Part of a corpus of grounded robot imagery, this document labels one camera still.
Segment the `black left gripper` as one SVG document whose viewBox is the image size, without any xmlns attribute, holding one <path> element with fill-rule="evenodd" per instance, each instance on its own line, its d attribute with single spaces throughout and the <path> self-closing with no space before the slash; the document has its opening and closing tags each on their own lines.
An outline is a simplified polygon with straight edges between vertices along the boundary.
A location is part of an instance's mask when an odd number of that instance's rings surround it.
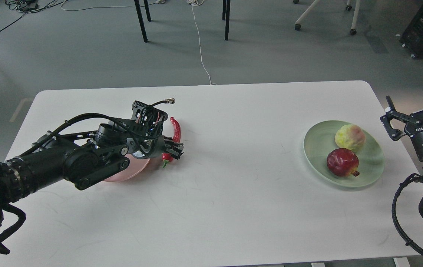
<svg viewBox="0 0 423 267">
<path fill-rule="evenodd" d="M 168 136 L 140 137 L 133 132 L 129 132 L 128 153 L 136 159 L 157 158 L 165 153 L 165 160 L 172 161 L 173 159 L 180 159 L 183 154 L 183 145 L 179 139 L 176 140 Z"/>
</svg>

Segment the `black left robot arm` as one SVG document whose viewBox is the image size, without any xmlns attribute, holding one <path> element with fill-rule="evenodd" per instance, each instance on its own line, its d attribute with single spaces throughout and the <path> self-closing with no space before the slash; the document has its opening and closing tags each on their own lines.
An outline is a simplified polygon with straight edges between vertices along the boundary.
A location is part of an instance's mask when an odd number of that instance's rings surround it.
<svg viewBox="0 0 423 267">
<path fill-rule="evenodd" d="M 0 162 L 0 254 L 10 250 L 3 242 L 25 222 L 25 213 L 12 205 L 58 181 L 85 190 L 130 165 L 135 159 L 170 154 L 180 159 L 183 144 L 164 136 L 167 115 L 152 119 L 120 119 L 84 113 L 66 120 L 19 156 Z"/>
</svg>

